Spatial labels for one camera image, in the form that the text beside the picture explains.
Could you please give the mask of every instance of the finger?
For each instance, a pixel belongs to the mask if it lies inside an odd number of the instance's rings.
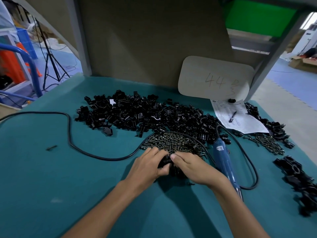
[[[147,148],[140,157],[144,157],[152,148]]]
[[[177,156],[181,157],[186,163],[190,163],[190,161],[192,160],[191,159],[191,156],[193,155],[192,153],[185,153],[185,152],[176,151],[175,154]]]
[[[161,149],[156,155],[154,155],[153,157],[154,162],[159,164],[165,155],[168,155],[168,152],[164,149]]]
[[[172,164],[165,164],[163,166],[163,168],[159,168],[158,169],[158,176],[166,176],[169,174],[170,172],[170,167],[172,166]]]
[[[186,168],[186,162],[178,155],[176,154],[171,154],[171,160],[173,161],[173,163],[179,167],[181,170]]]
[[[153,157],[158,153],[159,149],[157,147],[153,147],[144,157]]]

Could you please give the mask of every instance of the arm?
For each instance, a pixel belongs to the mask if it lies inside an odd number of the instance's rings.
[[[66,232],[63,238],[106,237],[128,205],[159,176],[168,175],[170,164],[158,168],[159,162],[167,154],[165,150],[148,148],[135,159],[126,179],[120,181],[109,195]]]
[[[221,172],[191,153],[176,152],[171,155],[171,160],[189,179],[214,192],[234,238],[269,238]]]

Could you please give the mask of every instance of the black pen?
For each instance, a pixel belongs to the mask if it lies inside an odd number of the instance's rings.
[[[233,118],[236,116],[236,114],[237,114],[237,111],[233,113],[232,117],[231,117],[230,120],[229,120],[229,123],[232,123]]]

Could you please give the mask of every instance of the hand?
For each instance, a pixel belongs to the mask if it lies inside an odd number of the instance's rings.
[[[158,168],[160,161],[168,152],[157,147],[147,148],[146,151],[135,159],[132,168],[126,177],[131,186],[134,186],[140,194],[153,184],[160,176],[168,175],[171,164],[166,164],[163,168]]]
[[[171,155],[171,160],[190,180],[197,184],[207,185],[211,189],[219,186],[223,183],[222,181],[228,180],[221,172],[192,153],[175,152]]]

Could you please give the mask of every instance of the person's right hand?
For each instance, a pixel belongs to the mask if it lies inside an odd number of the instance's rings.
[[[170,157],[174,164],[179,167],[190,180],[197,184],[215,188],[219,186],[220,183],[223,183],[223,181],[226,182],[226,180],[228,180],[221,172],[192,153],[175,152],[171,154]]]

